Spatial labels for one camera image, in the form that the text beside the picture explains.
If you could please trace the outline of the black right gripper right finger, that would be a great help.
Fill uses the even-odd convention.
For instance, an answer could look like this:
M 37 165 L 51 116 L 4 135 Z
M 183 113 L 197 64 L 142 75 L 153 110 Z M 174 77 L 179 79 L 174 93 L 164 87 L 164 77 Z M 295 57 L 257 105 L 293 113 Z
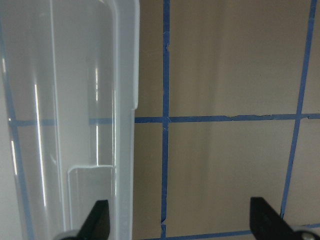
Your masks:
M 249 227 L 256 240 L 306 240 L 308 233 L 293 230 L 263 197 L 250 198 Z

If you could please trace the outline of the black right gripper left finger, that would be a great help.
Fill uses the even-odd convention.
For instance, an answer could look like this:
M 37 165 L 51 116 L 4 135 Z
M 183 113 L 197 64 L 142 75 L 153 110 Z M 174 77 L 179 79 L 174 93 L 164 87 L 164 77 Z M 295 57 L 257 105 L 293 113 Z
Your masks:
M 108 240 L 111 232 L 108 200 L 97 200 L 82 227 L 76 240 Z

